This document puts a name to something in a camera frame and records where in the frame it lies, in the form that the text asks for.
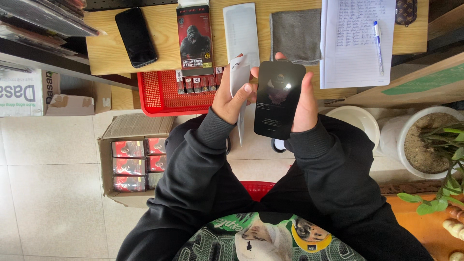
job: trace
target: lined paper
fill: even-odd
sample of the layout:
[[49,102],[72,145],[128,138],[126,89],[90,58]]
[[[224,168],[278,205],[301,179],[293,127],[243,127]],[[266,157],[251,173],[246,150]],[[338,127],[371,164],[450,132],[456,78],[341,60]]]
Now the lined paper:
[[[321,36],[321,89],[388,85],[392,62],[395,1],[325,0]],[[380,74],[374,21],[381,31]]]

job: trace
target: smartphone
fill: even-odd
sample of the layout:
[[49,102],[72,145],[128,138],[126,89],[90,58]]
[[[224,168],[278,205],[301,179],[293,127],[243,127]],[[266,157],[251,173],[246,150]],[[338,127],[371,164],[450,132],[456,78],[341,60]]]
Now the smartphone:
[[303,65],[286,59],[261,63],[255,111],[256,134],[279,140],[290,137],[305,74]]
[[149,65],[158,59],[140,8],[119,13],[115,20],[134,68]]

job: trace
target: white plant pot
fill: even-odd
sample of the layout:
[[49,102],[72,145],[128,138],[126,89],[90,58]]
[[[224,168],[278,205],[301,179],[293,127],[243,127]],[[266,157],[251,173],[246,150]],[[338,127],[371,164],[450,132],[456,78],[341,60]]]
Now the white plant pot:
[[405,115],[405,116],[391,118],[385,122],[385,124],[383,125],[380,131],[380,142],[379,142],[379,147],[377,149],[377,152],[398,160],[404,165],[404,167],[409,172],[421,178],[426,178],[426,179],[444,178],[448,171],[444,171],[444,172],[437,173],[437,174],[429,174],[429,173],[424,173],[424,172],[421,172],[415,169],[406,159],[405,150],[404,150],[406,134],[408,133],[411,126],[423,116],[431,114],[431,113],[437,113],[437,112],[447,113],[455,117],[459,121],[464,121],[464,115],[459,113],[457,110],[448,108],[448,107],[442,107],[442,106],[436,106],[436,107],[430,107],[427,109],[423,109],[421,111],[416,112],[413,115]]

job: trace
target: open cardboard box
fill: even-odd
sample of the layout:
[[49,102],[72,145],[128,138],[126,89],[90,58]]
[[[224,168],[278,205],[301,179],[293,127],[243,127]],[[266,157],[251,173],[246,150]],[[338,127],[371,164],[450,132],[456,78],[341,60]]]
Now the open cardboard box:
[[155,190],[145,192],[117,192],[113,187],[112,141],[141,140],[167,137],[175,117],[148,117],[143,113],[126,114],[113,118],[102,137],[98,138],[104,194],[126,207],[146,208],[147,200],[155,196]]

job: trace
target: person's left hand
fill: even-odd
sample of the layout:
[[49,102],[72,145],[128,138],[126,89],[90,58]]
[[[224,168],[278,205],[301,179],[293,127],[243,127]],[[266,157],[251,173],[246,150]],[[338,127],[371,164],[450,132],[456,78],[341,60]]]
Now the person's left hand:
[[221,85],[216,91],[216,96],[214,96],[211,108],[213,112],[219,116],[219,118],[230,124],[235,124],[243,102],[246,101],[246,105],[250,105],[251,102],[247,100],[248,98],[250,98],[251,101],[256,102],[257,90],[257,84],[247,83],[244,84],[232,98],[230,89],[230,65],[227,65],[223,71]]

